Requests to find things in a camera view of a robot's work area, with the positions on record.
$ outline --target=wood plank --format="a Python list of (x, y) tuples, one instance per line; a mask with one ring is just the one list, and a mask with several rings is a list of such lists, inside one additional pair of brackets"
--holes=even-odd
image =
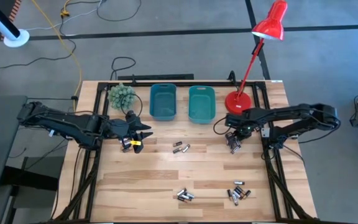
[[(270, 106), (288, 106), (282, 82), (265, 82)], [(77, 111), (93, 110), (98, 81), (83, 82)], [(235, 154), (230, 154), (224, 136), (214, 133), (213, 124), (223, 118), (227, 111), (224, 99), (233, 91), (231, 86), (214, 87), (216, 94), (216, 116), (211, 124), (193, 124), (188, 118), (189, 87), (177, 88), (177, 115), (171, 122), (155, 121), (150, 108), (150, 87), (136, 87), (144, 104), (141, 120), (152, 127), (154, 134), (144, 141), (140, 154), (133, 151), (123, 153), (117, 139), (103, 141), (92, 210), (92, 222), (246, 222), (274, 220), (272, 200), (265, 162), (260, 158), (262, 146), (260, 134), (253, 133), (242, 142)], [(250, 88), (245, 92), (252, 96)], [(105, 92), (102, 94), (99, 113), (102, 111)], [(137, 113), (140, 103), (135, 102)], [(124, 119), (121, 111), (108, 109), (111, 118)], [(274, 122), (286, 126), (291, 121)], [(224, 123), (216, 131), (227, 130)], [(173, 143), (190, 144), (186, 153), (173, 154)], [(300, 153), (296, 140), (285, 143)], [(69, 142), (60, 178), (59, 200), (55, 216), (59, 215), (70, 201), (74, 163), (78, 145)], [(282, 149), (283, 168), (287, 185), (298, 203), (312, 216), (316, 216), (308, 179), (302, 161), (289, 150)], [(81, 152), (76, 167), (75, 188), (80, 179), (84, 152)], [(250, 196), (235, 206), (228, 199), (227, 189), (233, 189), (234, 180), (241, 180)], [(191, 202), (177, 200), (177, 192), (186, 187), (195, 196)], [(81, 216), (85, 214), (88, 191), (81, 204)], [(285, 216), (283, 200), (278, 191), (282, 215)]]

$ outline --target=table leg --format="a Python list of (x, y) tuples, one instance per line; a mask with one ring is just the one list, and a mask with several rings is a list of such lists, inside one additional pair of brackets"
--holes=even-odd
[(57, 190), (58, 178), (5, 166), (0, 185), (18, 185), (44, 190)]

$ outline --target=lamp shade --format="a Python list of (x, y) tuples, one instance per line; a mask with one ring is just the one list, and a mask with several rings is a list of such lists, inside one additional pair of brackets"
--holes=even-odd
[(258, 23), (252, 34), (269, 40), (284, 40), (282, 20), (288, 4), (284, 0), (276, 0), (267, 14), (267, 18)]

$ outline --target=black desk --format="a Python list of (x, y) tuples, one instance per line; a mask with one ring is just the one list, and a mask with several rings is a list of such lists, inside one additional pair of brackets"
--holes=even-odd
[(0, 96), (0, 185), (57, 190), (56, 178), (5, 166), (19, 127), (16, 117), (26, 101), (26, 96)]

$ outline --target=red desk lamp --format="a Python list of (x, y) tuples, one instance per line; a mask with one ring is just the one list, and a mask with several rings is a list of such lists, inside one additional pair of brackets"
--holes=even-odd
[(241, 114), (243, 110), (251, 107), (251, 98), (246, 93), (243, 93), (246, 80), (251, 70), (252, 64), (254, 63), (256, 56), (263, 46), (264, 39), (268, 40), (283, 40), (284, 39), (284, 28), (281, 23), (283, 20), (285, 11), (287, 10), (287, 2), (284, 0), (276, 0), (270, 11), (267, 14), (267, 18), (258, 23), (253, 29), (252, 34), (260, 37), (260, 41), (256, 46), (255, 52), (252, 55), (251, 61), (248, 65), (246, 75), (241, 83), (240, 89), (229, 93), (225, 99), (224, 104), (226, 109), (233, 114)]

